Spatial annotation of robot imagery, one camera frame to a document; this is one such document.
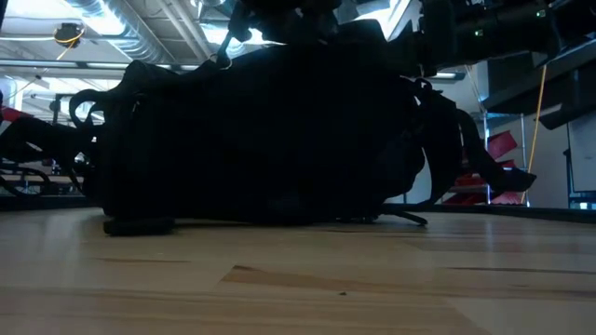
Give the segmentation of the black backpack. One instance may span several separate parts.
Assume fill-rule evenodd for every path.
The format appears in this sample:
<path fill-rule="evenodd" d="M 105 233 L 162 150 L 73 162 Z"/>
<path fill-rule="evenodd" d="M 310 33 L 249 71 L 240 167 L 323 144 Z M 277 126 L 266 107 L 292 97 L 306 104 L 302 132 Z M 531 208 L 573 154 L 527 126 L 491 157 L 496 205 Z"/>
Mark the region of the black backpack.
<path fill-rule="evenodd" d="M 116 87 L 76 93 L 70 112 L 82 104 L 103 122 L 19 118 L 0 158 L 55 161 L 109 235 L 162 235 L 178 219 L 371 221 L 424 168 L 435 204 L 462 165 L 463 110 L 355 44 L 270 47 L 185 74 L 130 65 Z"/>

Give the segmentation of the red panel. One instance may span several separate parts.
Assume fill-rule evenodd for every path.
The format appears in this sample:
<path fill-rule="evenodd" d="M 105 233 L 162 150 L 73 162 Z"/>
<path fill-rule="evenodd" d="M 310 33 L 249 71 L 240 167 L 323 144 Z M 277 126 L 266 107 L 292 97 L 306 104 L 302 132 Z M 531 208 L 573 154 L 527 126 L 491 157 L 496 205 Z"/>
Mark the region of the red panel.
<path fill-rule="evenodd" d="M 487 152 L 493 159 L 498 159 L 518 147 L 509 130 L 494 134 L 488 138 Z"/>

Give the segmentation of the silver tray rack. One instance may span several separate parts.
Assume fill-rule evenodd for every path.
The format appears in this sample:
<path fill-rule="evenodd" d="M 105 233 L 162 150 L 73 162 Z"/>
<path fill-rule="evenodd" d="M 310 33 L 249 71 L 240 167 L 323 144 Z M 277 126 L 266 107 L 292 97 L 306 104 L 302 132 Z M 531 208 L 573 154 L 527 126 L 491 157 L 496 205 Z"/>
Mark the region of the silver tray rack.
<path fill-rule="evenodd" d="M 462 135 L 462 165 L 458 172 L 457 179 L 460 175 L 469 172 L 478 173 L 487 183 L 485 188 L 472 187 L 463 188 L 454 185 L 449 189 L 449 193 L 483 193 L 486 194 L 487 203 L 484 205 L 492 205 L 490 203 L 491 193 L 518 193 L 521 196 L 534 183 L 536 176 L 528 173 L 523 168 L 516 167 L 510 169 L 503 169 L 499 162 L 501 157 L 493 159 L 488 149 L 488 138 L 481 136 L 475 120 L 466 112 L 457 111 L 458 122 Z"/>

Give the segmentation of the whiteboard on stand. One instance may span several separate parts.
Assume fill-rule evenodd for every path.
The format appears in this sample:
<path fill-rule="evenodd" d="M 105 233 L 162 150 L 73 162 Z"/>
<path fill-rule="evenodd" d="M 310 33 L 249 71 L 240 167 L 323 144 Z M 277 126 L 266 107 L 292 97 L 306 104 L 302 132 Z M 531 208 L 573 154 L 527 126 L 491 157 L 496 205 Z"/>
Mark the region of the whiteboard on stand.
<path fill-rule="evenodd" d="M 596 211 L 596 112 L 568 127 L 569 208 Z"/>

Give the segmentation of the red box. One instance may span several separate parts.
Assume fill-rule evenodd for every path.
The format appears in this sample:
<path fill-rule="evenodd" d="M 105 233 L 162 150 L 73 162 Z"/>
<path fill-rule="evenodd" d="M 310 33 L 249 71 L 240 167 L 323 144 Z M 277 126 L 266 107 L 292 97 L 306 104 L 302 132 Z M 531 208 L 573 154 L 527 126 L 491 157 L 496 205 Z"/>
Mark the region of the red box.
<path fill-rule="evenodd" d="M 0 108 L 0 119 L 2 121 L 12 123 L 22 117 L 31 117 L 31 115 L 11 107 Z"/>

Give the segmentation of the wooden workbench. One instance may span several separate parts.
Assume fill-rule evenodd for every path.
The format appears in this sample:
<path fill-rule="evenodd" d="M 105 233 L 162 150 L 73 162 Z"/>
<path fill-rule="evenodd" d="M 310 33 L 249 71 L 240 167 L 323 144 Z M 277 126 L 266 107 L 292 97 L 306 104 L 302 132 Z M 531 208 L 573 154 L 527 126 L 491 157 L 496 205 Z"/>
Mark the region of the wooden workbench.
<path fill-rule="evenodd" d="M 55 161 L 16 163 L 0 158 L 0 196 L 35 198 L 80 196 L 68 173 Z"/>

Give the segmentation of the silver ribbed ceiling duct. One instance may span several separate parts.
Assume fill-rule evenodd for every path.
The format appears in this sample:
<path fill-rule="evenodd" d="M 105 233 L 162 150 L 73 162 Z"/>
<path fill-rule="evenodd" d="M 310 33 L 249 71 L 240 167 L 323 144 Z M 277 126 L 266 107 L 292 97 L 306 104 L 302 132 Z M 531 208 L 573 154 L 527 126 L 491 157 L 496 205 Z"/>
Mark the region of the silver ribbed ceiling duct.
<path fill-rule="evenodd" d="M 102 39 L 133 60 L 173 63 L 174 55 L 132 5 L 133 0 L 61 0 Z M 211 54 L 208 39 L 191 16 L 191 0 L 147 0 L 157 6 L 199 60 Z"/>

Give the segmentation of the black metal workstation frame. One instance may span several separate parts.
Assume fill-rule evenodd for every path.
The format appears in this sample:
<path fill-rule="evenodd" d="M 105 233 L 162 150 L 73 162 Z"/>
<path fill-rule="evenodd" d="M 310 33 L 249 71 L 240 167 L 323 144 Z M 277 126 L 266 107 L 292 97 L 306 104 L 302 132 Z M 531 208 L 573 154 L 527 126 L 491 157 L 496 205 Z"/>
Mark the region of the black metal workstation frame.
<path fill-rule="evenodd" d="M 52 125 L 59 124 L 59 114 L 61 113 L 61 100 L 70 99 L 74 96 L 72 93 L 56 93 L 54 99 L 49 104 L 49 110 L 52 112 Z"/>

